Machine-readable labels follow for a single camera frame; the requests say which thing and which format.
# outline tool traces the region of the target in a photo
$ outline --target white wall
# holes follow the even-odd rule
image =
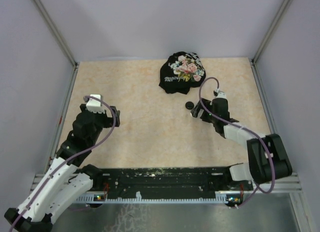
[[[0,0],[0,231],[43,172],[72,65],[31,0]]]
[[[77,61],[250,57],[283,0],[42,0]]]
[[[293,0],[258,70],[320,230],[320,0]]]

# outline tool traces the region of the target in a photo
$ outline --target gray floor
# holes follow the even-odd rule
[[[106,204],[66,210],[52,232],[297,232],[289,195],[256,194],[241,209],[209,204]]]

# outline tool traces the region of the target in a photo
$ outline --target table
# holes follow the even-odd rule
[[[248,58],[202,58],[206,76],[220,81],[230,116],[264,134],[269,126]],[[248,161],[247,151],[217,134],[212,124],[190,116],[188,101],[199,101],[199,88],[185,94],[166,94],[158,86],[166,59],[85,61],[79,65],[60,144],[72,129],[83,97],[101,94],[121,111],[116,127],[81,166],[99,168],[216,167]],[[213,99],[216,82],[203,88],[203,98]],[[100,139],[107,134],[104,129]]]

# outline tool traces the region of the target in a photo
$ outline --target beige table surface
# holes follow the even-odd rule
[[[192,118],[187,101],[196,104],[199,88],[166,94],[158,86],[165,59],[81,62],[71,95],[62,143],[80,112],[84,95],[101,94],[121,111],[120,127],[94,149],[82,166],[100,168],[213,167],[247,162],[247,151],[217,134],[212,124]],[[230,116],[256,132],[270,133],[247,58],[202,58],[206,76],[215,76],[227,95]],[[216,82],[203,96],[213,99]],[[104,129],[100,139],[107,134]]]

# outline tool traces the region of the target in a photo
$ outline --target pink flower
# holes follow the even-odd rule
[[[186,63],[183,63],[182,65],[180,65],[178,68],[177,68],[178,71],[182,71],[182,72],[186,72],[188,71],[188,66],[186,65]]]
[[[178,61],[186,61],[186,57],[184,57],[183,55],[180,55],[179,57],[178,57]]]
[[[194,63],[188,64],[188,71],[195,73],[198,70],[197,66]]]
[[[201,76],[200,76],[200,75],[197,75],[197,74],[195,74],[195,75],[193,76],[193,78],[194,78],[195,81],[200,81],[200,80],[201,80]]]

